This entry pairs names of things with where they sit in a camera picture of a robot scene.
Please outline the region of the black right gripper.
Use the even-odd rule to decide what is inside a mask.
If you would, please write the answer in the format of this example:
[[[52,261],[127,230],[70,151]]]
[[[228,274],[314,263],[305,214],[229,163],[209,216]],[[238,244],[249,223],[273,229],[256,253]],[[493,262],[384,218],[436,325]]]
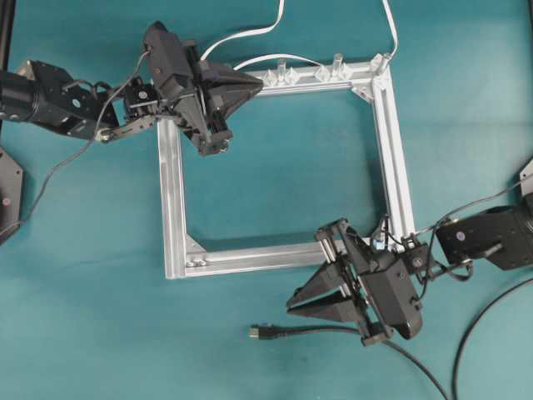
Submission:
[[[315,233],[326,261],[287,301],[287,313],[300,317],[357,325],[365,346],[389,340],[395,330],[378,321],[358,277],[376,264],[376,250],[345,219],[319,227]]]

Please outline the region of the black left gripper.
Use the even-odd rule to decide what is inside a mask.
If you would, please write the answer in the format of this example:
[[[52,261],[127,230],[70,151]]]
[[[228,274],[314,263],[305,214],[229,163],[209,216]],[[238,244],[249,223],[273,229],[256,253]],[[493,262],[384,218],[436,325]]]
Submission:
[[[163,39],[159,54],[159,93],[176,124],[202,156],[224,153],[232,132],[228,118],[264,86],[260,78],[226,64],[201,60],[194,46]]]

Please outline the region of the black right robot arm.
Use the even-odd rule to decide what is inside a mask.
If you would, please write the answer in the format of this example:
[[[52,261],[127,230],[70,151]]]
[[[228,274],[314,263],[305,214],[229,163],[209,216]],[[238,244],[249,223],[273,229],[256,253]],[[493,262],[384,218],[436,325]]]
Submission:
[[[326,260],[286,302],[288,313],[353,322],[366,346],[393,333],[409,340],[422,328],[415,280],[426,283],[456,268],[470,271],[472,261],[480,258],[503,271],[532,263],[532,212],[525,205],[494,207],[445,222],[436,237],[446,265],[415,236],[404,238],[398,252],[366,243],[345,218],[318,228],[315,239]]]

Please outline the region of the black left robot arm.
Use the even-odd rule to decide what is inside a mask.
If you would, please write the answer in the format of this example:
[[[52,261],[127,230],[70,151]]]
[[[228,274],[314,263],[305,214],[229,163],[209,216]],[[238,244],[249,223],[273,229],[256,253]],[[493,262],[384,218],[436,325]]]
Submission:
[[[32,123],[63,136],[109,143],[169,120],[202,156],[224,153],[233,137],[227,119],[263,82],[226,64],[200,60],[192,42],[148,39],[143,58],[151,82],[97,90],[64,69],[33,60],[1,73],[1,118]]]

